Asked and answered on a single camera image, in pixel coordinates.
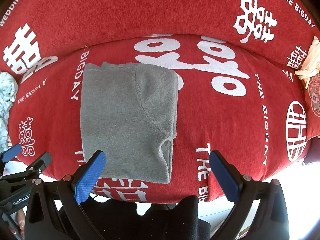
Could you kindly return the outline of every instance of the floral pillow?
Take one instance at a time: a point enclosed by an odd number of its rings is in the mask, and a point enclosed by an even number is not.
[[[307,112],[307,140],[320,135],[320,75],[310,78],[308,92],[305,92]]]

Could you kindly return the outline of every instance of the fleece fabric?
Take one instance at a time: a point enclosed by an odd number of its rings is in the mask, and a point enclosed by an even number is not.
[[[177,74],[129,63],[84,68],[80,128],[85,160],[107,155],[105,178],[169,183],[177,136]]]
[[[314,36],[299,0],[15,0],[0,19],[0,71],[19,85],[11,141],[23,146],[26,164],[48,151],[47,175],[72,174],[85,162],[85,64],[167,67],[179,88],[170,183],[101,177],[94,191],[139,202],[210,201],[222,195],[211,150],[258,180],[305,156],[306,111],[293,71]]]

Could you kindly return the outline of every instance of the cream fabric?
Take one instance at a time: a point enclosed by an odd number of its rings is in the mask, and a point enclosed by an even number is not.
[[[302,64],[300,70],[294,73],[299,76],[300,80],[303,80],[306,84],[306,89],[310,82],[310,77],[317,75],[320,71],[320,42],[319,39],[314,36],[312,44],[309,48],[308,55]]]

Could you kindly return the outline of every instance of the seam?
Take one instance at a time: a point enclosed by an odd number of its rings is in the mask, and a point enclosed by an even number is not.
[[[110,68],[128,68],[130,66],[116,66],[116,67],[113,67],[113,66],[109,66]],[[87,71],[97,71],[97,72],[105,72],[105,69],[85,69],[83,70],[83,72],[87,72]]]
[[[168,136],[167,136],[163,131],[161,131],[161,130],[156,126],[155,123],[153,123],[153,122],[151,121],[151,119],[150,119],[150,117],[148,116],[147,112],[146,112],[145,109],[143,108],[141,95],[140,95],[140,93],[139,93],[139,89],[140,89],[140,88],[139,88],[139,85],[137,84],[137,65],[135,66],[134,85],[135,85],[136,93],[137,93],[138,98],[139,98],[139,101],[140,101],[140,106],[141,106],[141,108],[143,109],[143,112],[145,113],[146,117],[148,118],[148,120],[149,120],[149,122],[152,124],[152,126],[153,126],[156,130],[158,130],[164,138],[167,138]]]

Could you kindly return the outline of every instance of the folded gray sweatshirt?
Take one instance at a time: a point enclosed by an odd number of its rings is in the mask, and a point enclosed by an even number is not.
[[[85,160],[101,150],[102,177],[169,183],[177,101],[178,78],[170,69],[87,64],[80,110]]]

